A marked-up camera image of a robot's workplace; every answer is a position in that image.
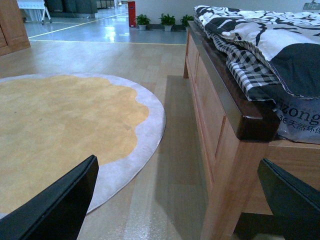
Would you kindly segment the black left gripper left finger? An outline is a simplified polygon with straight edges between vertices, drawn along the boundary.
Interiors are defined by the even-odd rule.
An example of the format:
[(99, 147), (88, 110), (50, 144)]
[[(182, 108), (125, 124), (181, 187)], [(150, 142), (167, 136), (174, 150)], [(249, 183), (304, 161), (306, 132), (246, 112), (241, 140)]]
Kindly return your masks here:
[(0, 220), (2, 240), (75, 240), (91, 203), (99, 165), (91, 155)]

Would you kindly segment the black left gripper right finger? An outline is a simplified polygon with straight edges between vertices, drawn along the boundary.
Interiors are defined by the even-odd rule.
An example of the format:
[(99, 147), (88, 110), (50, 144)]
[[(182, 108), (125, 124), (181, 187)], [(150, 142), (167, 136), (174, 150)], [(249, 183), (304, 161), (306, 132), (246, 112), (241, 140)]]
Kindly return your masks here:
[(264, 158), (258, 177), (286, 240), (320, 238), (320, 192)]

